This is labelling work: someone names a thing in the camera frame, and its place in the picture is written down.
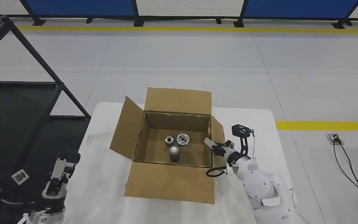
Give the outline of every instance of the fence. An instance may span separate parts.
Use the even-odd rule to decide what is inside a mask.
[[[336,20],[335,28],[358,20],[357,0],[0,0],[0,15],[39,18],[84,17],[134,20],[134,26],[145,21],[215,18]]]

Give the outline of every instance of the white wall panel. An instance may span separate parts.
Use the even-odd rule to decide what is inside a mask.
[[[244,0],[137,0],[140,16],[240,16]]]
[[[0,0],[0,15],[28,15],[19,0]]]
[[[354,10],[349,18],[358,18],[358,7]]]

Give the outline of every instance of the box flap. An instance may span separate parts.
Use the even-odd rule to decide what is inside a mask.
[[[213,116],[211,116],[211,140],[213,142],[225,142],[224,128]],[[225,166],[226,162],[222,157],[213,153],[213,167]]]
[[[126,96],[111,142],[111,150],[133,159],[143,114],[144,111]]]
[[[211,115],[211,92],[148,88],[144,110]]]
[[[215,203],[214,178],[207,169],[133,162],[125,196]]]

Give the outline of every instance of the black cable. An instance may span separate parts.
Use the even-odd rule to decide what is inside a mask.
[[[339,142],[339,144],[340,144],[340,146],[342,147],[343,152],[345,152],[345,154],[346,154],[346,156],[347,156],[347,159],[348,159],[348,162],[349,162],[349,167],[350,167],[350,169],[351,169],[351,171],[352,171],[352,173],[353,173],[354,178],[356,179],[356,181],[357,181],[357,183],[358,183],[357,176],[356,176],[356,174],[355,174],[354,171],[353,171],[351,159],[350,159],[349,156],[347,155],[347,152],[346,152],[345,148],[343,147],[343,145],[342,145],[340,142]]]
[[[206,172],[206,175],[210,178],[217,178],[218,176],[225,174],[225,171],[224,171],[225,169],[226,169],[226,166],[214,167],[214,168],[208,169]],[[221,170],[221,172],[219,174],[210,174],[211,172],[213,172],[215,170]]]
[[[349,179],[350,182],[352,182],[352,184],[354,184],[357,188],[358,188],[358,185],[356,183],[354,183],[348,176],[347,174],[344,172],[344,170],[342,169],[340,163],[338,162],[338,159],[337,159],[337,155],[336,155],[336,148],[335,148],[335,143],[333,143],[333,151],[335,153],[335,158],[336,158],[336,161],[337,161],[337,164],[338,166],[340,167],[340,169],[342,170],[342,172],[344,173],[344,175]]]

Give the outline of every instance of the blue wall panel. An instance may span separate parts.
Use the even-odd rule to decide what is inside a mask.
[[[343,18],[357,0],[249,0],[247,17]]]
[[[131,0],[27,0],[36,15],[132,16]]]

